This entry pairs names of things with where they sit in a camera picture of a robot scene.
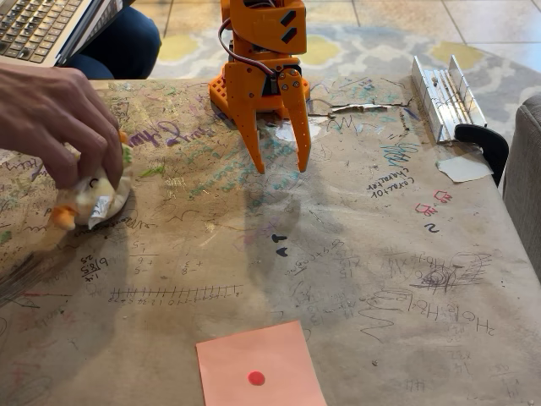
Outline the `person's hand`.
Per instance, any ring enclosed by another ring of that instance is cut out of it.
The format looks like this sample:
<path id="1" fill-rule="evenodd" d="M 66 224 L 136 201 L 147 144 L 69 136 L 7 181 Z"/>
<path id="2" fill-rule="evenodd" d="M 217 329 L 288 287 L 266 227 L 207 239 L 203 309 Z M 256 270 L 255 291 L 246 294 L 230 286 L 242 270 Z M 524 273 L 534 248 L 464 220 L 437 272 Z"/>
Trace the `person's hand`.
<path id="1" fill-rule="evenodd" d="M 99 167 L 113 186 L 123 173 L 117 119 L 82 72 L 1 65 L 1 147 L 42 160 L 59 189 Z"/>

